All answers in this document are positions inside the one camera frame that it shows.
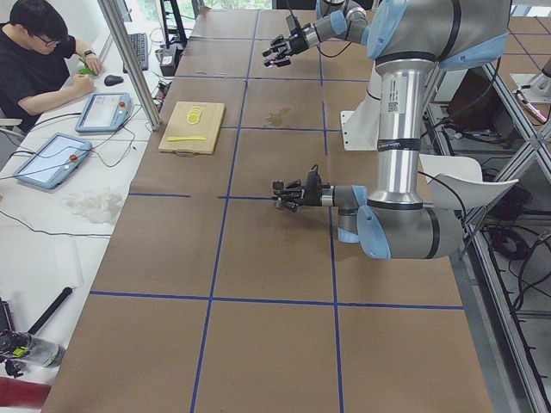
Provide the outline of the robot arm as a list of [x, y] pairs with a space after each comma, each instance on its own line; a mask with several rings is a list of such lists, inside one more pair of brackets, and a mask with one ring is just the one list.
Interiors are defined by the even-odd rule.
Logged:
[[289, 35], [279, 34], [263, 51], [266, 67], [283, 67], [291, 64], [290, 58], [331, 38], [345, 40], [365, 46], [369, 26], [367, 11], [373, 8], [373, 1], [317, 1], [317, 20], [301, 25], [298, 17], [288, 6], [286, 16]]
[[366, 47], [381, 77], [377, 185], [332, 186], [310, 170], [305, 180], [272, 184], [276, 203], [335, 207], [338, 238], [359, 243], [374, 259], [437, 259], [463, 238], [454, 207], [426, 206], [417, 192], [424, 81], [435, 67], [474, 68], [498, 59], [506, 45], [507, 1], [384, 1], [373, 18], [371, 2], [321, 1], [316, 22], [290, 15], [290, 35], [263, 52], [266, 66], [288, 65], [292, 56], [330, 39]]

